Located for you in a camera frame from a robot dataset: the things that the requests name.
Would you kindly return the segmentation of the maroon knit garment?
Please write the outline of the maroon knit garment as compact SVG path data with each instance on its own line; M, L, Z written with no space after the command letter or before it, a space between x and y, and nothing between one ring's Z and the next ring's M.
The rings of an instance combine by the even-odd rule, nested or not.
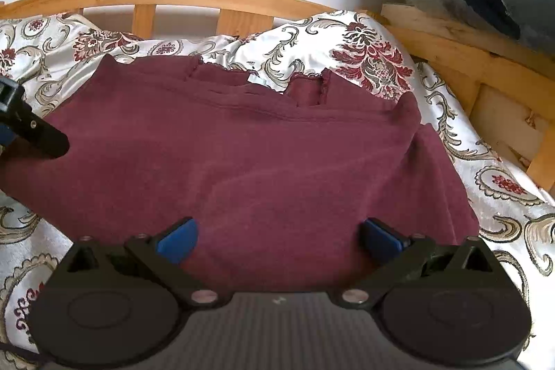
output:
M47 119L68 153L14 141L2 191L73 240L118 244L193 218L182 266L214 288L351 282L370 269L356 240L370 217L442 244L479 230L415 97L386 101L329 70L278 93L198 57L106 56Z

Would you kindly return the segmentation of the white floral bedspread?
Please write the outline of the white floral bedspread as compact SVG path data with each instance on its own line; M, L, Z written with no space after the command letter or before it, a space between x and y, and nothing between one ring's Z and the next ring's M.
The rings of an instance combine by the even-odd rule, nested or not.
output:
M1 72L25 87L33 111L45 115L93 74L103 56L122 63L150 55L198 56L247 73L251 82L283 91L296 74L329 69L374 96L396 101L412 93L463 180L480 234L531 309L532 331L521 362L554 365L554 199L467 117L453 82L437 65L413 60L369 16L320 14L246 38L141 40L103 30L79 15L3 20Z

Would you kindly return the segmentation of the wooden bed frame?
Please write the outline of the wooden bed frame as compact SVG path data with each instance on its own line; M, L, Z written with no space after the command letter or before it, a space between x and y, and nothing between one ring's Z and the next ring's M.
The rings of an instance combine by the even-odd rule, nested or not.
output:
M133 34L143 38L152 36L158 5L217 8L217 33L239 37L271 29L276 18L300 20L328 10L303 0L18 0L2 4L1 16L20 19L125 5L134 8ZM552 58L407 5L384 4L373 17L410 54L428 61L447 77L468 114L477 111L478 94L487 85L548 122L554 120L554 82L544 75L554 68Z

